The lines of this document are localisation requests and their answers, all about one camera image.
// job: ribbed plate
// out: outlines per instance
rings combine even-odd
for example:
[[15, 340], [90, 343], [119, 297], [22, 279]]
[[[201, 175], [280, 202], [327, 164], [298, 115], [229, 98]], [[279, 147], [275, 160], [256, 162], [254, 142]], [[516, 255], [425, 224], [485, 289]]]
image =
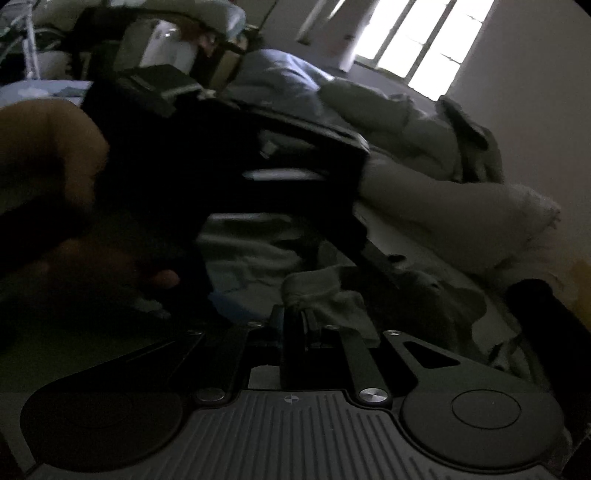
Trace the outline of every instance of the ribbed plate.
[[409, 445], [390, 417], [338, 391], [243, 391], [196, 411], [163, 451], [128, 468], [76, 473], [48, 465], [33, 480], [556, 480], [541, 466], [480, 475], [441, 466]]

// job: hand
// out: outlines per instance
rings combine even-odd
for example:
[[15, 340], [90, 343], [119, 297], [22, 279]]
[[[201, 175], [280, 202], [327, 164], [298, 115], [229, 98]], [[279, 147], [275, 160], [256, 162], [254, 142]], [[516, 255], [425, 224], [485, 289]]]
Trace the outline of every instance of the hand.
[[62, 167], [64, 195], [89, 210], [109, 145], [93, 121], [67, 100], [28, 100], [0, 109], [0, 166]]
[[[66, 100], [30, 100], [0, 109], [0, 165], [33, 174], [61, 166], [66, 199], [84, 210], [92, 208], [95, 177], [108, 152], [98, 127]], [[143, 274], [132, 256], [90, 239], [63, 242], [18, 276], [19, 294], [36, 303], [88, 297], [131, 301], [141, 287], [171, 288], [179, 281], [170, 270]]]
[[131, 303], [141, 290], [175, 287], [178, 276], [140, 268], [136, 259], [92, 239], [69, 239], [26, 269], [21, 292], [34, 305], [47, 308], [73, 301], [108, 300]]

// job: light blue bedsheet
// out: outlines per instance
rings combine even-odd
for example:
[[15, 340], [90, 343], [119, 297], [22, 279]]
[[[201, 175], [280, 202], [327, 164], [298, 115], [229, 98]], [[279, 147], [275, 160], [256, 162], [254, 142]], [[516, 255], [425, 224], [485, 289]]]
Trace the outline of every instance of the light blue bedsheet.
[[92, 82], [82, 80], [23, 80], [0, 87], [0, 108], [33, 98], [64, 98], [80, 105]]
[[332, 79], [332, 75], [283, 51], [257, 50], [244, 57], [238, 75], [220, 97], [353, 130], [317, 95], [320, 85]]

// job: white fluffy fabric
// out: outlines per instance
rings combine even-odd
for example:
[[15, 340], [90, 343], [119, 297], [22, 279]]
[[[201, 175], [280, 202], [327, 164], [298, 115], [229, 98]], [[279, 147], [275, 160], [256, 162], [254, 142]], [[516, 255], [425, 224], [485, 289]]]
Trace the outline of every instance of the white fluffy fabric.
[[373, 153], [361, 196], [454, 267], [482, 275], [558, 220], [559, 206], [522, 185], [440, 181]]
[[244, 10], [228, 0], [147, 0], [142, 7], [200, 20], [228, 38], [236, 37], [246, 25]]

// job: black device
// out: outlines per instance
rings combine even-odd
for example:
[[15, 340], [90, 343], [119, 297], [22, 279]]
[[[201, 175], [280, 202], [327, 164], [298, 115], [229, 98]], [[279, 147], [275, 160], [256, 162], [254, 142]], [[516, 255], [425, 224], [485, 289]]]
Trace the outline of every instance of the black device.
[[[83, 109], [111, 145], [101, 208], [124, 205], [188, 251], [210, 213], [305, 216], [393, 280], [352, 215], [360, 136], [195, 95], [173, 104], [125, 73], [96, 82]], [[261, 132], [309, 148], [269, 157]], [[174, 315], [174, 299], [165, 306]], [[563, 413], [532, 384], [396, 330], [369, 349], [308, 310], [215, 320], [202, 312], [194, 330], [33, 394], [21, 413], [40, 464], [31, 478], [556, 478], [544, 465]], [[250, 390], [251, 369], [267, 364], [281, 368], [281, 391]]]

